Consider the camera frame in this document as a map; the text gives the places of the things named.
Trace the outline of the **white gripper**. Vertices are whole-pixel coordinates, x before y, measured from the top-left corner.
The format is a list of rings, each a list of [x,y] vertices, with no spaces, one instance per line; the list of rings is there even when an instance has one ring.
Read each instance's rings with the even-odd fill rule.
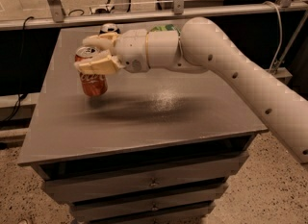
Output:
[[[122,35],[109,32],[85,37],[82,40],[84,46],[105,51],[83,57],[74,66],[84,75],[112,75],[123,68],[130,73],[147,72],[146,36],[147,31],[139,29],[129,30]],[[116,56],[110,52],[114,48]]]

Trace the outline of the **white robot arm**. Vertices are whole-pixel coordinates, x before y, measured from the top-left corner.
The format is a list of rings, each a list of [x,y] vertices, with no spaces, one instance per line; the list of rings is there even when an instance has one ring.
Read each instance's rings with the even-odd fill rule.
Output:
[[[83,39],[86,56],[75,68],[110,75],[162,68],[219,75],[302,165],[308,163],[308,101],[246,57],[213,21],[196,17],[181,30],[129,30]]]

